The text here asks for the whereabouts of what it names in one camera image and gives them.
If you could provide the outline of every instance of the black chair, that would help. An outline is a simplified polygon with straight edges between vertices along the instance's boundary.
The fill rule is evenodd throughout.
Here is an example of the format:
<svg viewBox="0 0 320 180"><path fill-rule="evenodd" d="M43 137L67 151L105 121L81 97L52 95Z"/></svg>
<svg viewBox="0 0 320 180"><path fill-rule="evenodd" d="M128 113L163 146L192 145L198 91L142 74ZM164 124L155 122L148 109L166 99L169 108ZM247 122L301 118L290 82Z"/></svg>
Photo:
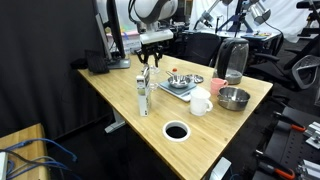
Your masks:
<svg viewBox="0 0 320 180"><path fill-rule="evenodd" d="M221 38L216 34L200 32L189 34L184 53L178 58L213 67L221 42Z"/></svg>
<svg viewBox="0 0 320 180"><path fill-rule="evenodd" d="M314 84L320 65L319 43L320 37L317 35L301 51L289 50L296 53L296 56L284 66L278 63L280 59L275 56L256 53L256 58L266 62L247 67L246 74L278 83L293 91L308 89Z"/></svg>

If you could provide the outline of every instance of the black curtain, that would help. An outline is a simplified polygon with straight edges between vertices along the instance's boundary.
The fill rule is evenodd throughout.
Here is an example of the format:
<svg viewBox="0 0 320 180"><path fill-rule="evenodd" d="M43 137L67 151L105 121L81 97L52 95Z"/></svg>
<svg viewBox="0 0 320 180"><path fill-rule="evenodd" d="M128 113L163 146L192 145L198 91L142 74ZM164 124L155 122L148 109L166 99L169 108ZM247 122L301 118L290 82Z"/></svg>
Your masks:
<svg viewBox="0 0 320 180"><path fill-rule="evenodd" d="M0 137L42 123L60 137L110 108L70 63L102 50L92 0L0 0Z"/></svg>

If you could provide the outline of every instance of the white mug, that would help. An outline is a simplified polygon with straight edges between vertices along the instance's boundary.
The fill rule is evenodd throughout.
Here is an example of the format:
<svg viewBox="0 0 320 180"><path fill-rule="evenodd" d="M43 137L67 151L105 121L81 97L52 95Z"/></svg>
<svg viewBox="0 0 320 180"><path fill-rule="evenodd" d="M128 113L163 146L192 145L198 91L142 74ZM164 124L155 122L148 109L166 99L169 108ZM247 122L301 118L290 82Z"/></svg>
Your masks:
<svg viewBox="0 0 320 180"><path fill-rule="evenodd" d="M210 99L210 92L201 88L196 87L190 92L190 112L196 116L203 116L206 112L212 110L212 102Z"/></svg>

